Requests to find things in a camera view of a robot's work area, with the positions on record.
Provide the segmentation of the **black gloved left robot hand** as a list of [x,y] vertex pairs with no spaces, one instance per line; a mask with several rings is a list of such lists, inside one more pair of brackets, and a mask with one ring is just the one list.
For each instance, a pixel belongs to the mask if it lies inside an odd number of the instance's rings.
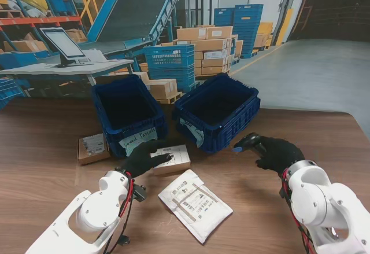
[[122,172],[129,172],[132,178],[141,176],[150,169],[172,159],[171,153],[160,154],[151,157],[158,149],[165,148],[169,145],[166,140],[151,140],[141,143],[131,154],[124,159],[117,168]]

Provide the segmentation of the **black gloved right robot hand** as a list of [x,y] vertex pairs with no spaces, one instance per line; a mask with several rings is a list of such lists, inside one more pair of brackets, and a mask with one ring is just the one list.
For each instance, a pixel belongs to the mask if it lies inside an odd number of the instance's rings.
[[282,176],[286,168],[305,160],[301,150],[287,140],[261,136],[260,142],[266,149],[266,154],[256,160],[258,168],[271,170]]

